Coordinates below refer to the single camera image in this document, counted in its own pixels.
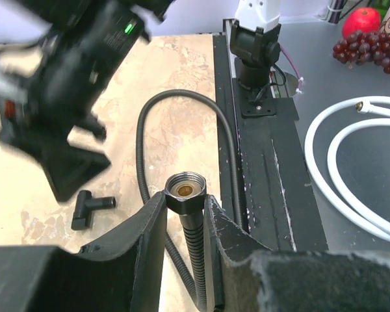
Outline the black angle valve fitting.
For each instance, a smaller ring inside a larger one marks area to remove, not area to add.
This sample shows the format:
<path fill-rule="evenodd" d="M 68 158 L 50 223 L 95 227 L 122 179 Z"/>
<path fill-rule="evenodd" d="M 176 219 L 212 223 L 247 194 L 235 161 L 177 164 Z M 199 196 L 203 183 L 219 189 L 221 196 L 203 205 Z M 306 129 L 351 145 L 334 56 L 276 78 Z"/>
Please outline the black angle valve fitting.
<path fill-rule="evenodd" d="M 82 231 L 91 228 L 92 214 L 97 210 L 113 209 L 116 207 L 114 196 L 94 198 L 89 190 L 81 190 L 75 202 L 71 221 L 71 229 Z"/>

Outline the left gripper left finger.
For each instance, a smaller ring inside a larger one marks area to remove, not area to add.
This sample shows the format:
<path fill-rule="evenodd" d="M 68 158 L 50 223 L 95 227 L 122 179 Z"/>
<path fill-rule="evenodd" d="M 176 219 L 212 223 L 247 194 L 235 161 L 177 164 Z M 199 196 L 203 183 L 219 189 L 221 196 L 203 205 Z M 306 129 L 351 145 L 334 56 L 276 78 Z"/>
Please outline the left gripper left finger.
<path fill-rule="evenodd" d="M 158 192 L 78 253 L 0 246 L 0 311 L 157 311 L 166 215 Z"/>

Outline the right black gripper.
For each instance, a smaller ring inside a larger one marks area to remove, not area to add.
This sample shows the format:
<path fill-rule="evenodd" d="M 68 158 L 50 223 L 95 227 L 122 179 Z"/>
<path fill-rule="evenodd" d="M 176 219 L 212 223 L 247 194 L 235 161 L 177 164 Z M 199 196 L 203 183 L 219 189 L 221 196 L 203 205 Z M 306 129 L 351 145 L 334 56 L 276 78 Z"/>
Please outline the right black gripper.
<path fill-rule="evenodd" d="M 106 128 L 91 110 L 111 79 L 110 47 L 95 42 L 46 42 L 40 47 L 39 66 L 21 82 L 28 95 L 24 113 L 52 126 L 56 134 L 68 136 L 76 126 L 104 141 Z M 111 165 L 104 153 L 68 143 L 42 148 L 39 163 L 57 202 L 70 200 Z"/>

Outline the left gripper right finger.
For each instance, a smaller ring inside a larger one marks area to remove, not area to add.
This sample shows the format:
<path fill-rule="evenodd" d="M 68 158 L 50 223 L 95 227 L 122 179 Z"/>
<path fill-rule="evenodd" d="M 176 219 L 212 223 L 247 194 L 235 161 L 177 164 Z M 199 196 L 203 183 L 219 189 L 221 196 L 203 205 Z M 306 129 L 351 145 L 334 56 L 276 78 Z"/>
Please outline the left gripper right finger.
<path fill-rule="evenodd" d="M 209 311 L 390 311 L 390 253 L 274 252 L 204 208 Z"/>

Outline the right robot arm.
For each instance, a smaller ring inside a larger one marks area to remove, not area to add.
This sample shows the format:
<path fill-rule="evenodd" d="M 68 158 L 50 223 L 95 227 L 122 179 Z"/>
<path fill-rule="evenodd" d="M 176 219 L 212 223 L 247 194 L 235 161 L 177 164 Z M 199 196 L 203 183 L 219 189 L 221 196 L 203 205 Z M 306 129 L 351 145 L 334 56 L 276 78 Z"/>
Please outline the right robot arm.
<path fill-rule="evenodd" d="M 27 45 L 43 53 L 32 75 L 0 68 L 0 143 L 30 155 L 63 203 L 110 166 L 104 153 L 72 146 L 68 135 L 78 127 L 106 139 L 92 107 L 136 41 L 150 39 L 132 8 L 163 21 L 170 2 L 22 1 L 21 6 L 51 28 Z M 16 50 L 0 46 L 0 54 Z"/>

